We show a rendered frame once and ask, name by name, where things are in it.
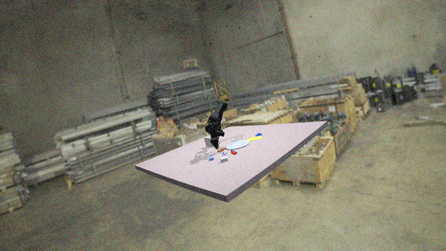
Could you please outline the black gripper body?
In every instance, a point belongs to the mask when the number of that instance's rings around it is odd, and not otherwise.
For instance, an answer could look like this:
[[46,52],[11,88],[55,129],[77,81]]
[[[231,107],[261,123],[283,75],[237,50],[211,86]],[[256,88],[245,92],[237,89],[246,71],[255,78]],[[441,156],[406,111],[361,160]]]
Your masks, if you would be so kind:
[[215,143],[215,142],[219,141],[219,139],[217,138],[217,130],[216,129],[213,130],[212,132],[210,132],[210,138],[211,138],[210,143]]

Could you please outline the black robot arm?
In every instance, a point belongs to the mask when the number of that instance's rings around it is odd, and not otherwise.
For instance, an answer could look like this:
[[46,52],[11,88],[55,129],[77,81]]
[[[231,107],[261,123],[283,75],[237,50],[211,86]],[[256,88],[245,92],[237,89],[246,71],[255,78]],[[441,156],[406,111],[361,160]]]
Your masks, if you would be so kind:
[[[221,130],[221,120],[224,110],[227,108],[227,103],[218,101],[216,110],[209,116],[208,125],[205,127],[205,131],[207,133],[212,132],[213,130],[217,130],[217,137],[224,136],[224,131]],[[210,120],[210,121],[209,121]]]

